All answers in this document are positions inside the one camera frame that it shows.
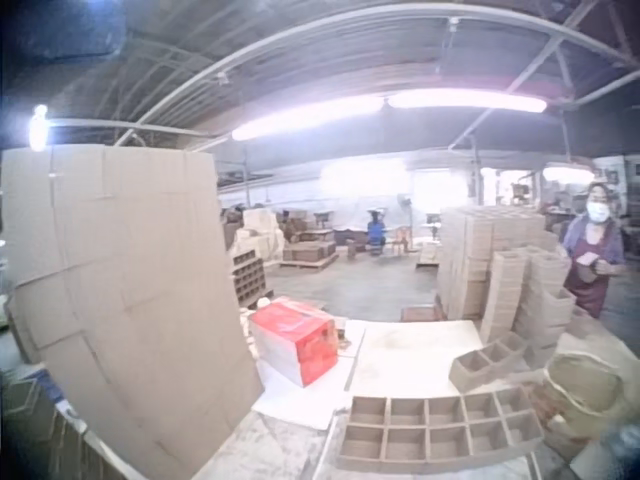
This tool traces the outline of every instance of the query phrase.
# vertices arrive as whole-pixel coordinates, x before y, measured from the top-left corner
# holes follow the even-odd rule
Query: cardboard divider tray
[[[526,455],[542,441],[524,390],[458,397],[354,397],[339,468],[431,474]]]

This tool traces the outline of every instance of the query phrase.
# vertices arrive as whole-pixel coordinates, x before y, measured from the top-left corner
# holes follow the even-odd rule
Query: wooden pallet
[[[438,267],[440,266],[440,262],[437,263],[416,263],[416,268],[422,268],[422,267]]]
[[[335,262],[338,257],[339,257],[339,254],[338,252],[336,252],[330,257],[323,258],[322,260],[319,260],[317,262],[282,261],[280,262],[280,266],[281,267],[313,268],[320,271],[328,267],[329,265],[331,265],[333,262]]]

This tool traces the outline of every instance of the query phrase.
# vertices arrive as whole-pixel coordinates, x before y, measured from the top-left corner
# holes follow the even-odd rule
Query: woman
[[[624,273],[624,250],[620,229],[611,218],[611,193],[603,183],[592,183],[587,213],[567,230],[563,246],[571,257],[565,287],[576,304],[594,318],[600,317],[609,277]]]

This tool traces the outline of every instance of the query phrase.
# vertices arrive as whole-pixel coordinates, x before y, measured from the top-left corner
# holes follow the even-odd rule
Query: face mask
[[[589,218],[594,223],[606,222],[609,219],[609,215],[611,215],[609,205],[606,203],[588,202],[587,212],[589,212]]]

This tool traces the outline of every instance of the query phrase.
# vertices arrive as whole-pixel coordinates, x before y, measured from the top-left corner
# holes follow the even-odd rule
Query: person
[[[620,228],[611,218],[611,193],[603,183],[592,183],[587,212],[571,222],[562,243],[571,258],[565,287],[576,305],[599,318],[609,277],[625,271]]]
[[[386,243],[384,223],[380,220],[379,212],[372,210],[370,213],[371,221],[367,224],[367,241],[369,245],[384,248]]]

